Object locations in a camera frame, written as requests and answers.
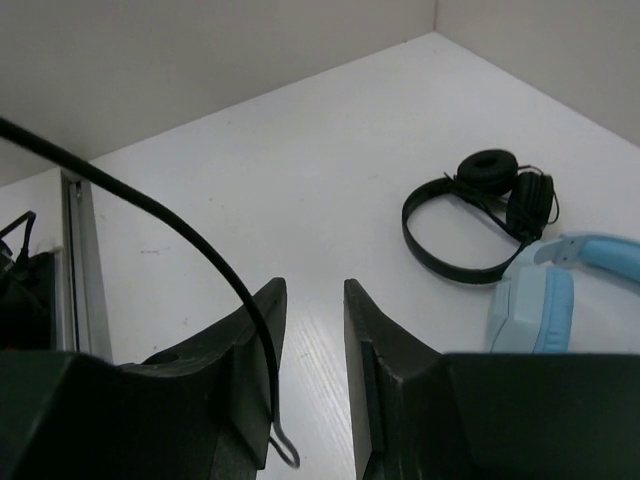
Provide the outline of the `black on-ear headphones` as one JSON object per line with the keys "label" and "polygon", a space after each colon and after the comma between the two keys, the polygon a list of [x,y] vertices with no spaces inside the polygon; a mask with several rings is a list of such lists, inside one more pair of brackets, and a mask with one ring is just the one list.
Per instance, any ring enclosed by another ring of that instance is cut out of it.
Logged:
{"label": "black on-ear headphones", "polygon": [[440,197],[460,201],[483,224],[515,240],[515,254],[541,239],[544,229],[560,216],[553,177],[534,165],[519,164],[516,156],[504,149],[475,152],[459,164],[454,175],[446,174],[416,188],[401,209],[405,244],[427,270],[459,284],[498,282],[516,255],[495,266],[478,269],[448,263],[425,249],[410,230],[410,218],[416,210]]}

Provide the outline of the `light blue gaming headphones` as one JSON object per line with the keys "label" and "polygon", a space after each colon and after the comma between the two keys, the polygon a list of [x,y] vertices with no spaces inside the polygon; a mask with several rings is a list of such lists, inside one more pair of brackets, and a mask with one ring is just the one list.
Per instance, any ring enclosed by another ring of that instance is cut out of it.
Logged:
{"label": "light blue gaming headphones", "polygon": [[565,353],[574,309],[568,266],[584,264],[639,281],[639,242],[604,233],[567,233],[526,247],[497,282],[488,309],[490,353]]}

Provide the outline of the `aluminium front rail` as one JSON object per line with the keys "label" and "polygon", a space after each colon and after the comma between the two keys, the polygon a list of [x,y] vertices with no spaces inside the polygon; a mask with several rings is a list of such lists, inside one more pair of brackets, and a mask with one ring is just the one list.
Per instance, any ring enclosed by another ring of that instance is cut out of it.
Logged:
{"label": "aluminium front rail", "polygon": [[113,361],[91,183],[61,173],[62,248],[56,256],[60,350]]}

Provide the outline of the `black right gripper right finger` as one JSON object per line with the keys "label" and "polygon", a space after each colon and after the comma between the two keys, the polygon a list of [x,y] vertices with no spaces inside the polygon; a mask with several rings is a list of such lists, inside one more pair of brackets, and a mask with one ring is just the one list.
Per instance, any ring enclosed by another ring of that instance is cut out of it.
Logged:
{"label": "black right gripper right finger", "polygon": [[344,284],[360,479],[635,479],[639,359],[442,354]]}

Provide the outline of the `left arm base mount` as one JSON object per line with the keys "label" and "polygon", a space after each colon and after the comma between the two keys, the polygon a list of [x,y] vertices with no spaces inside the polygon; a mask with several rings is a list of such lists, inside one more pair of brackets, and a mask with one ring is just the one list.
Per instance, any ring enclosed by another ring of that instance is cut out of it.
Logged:
{"label": "left arm base mount", "polygon": [[31,255],[36,213],[27,211],[1,230],[6,237],[24,226],[21,249],[14,254],[1,243],[1,348],[11,351],[54,350],[56,262],[51,251]]}

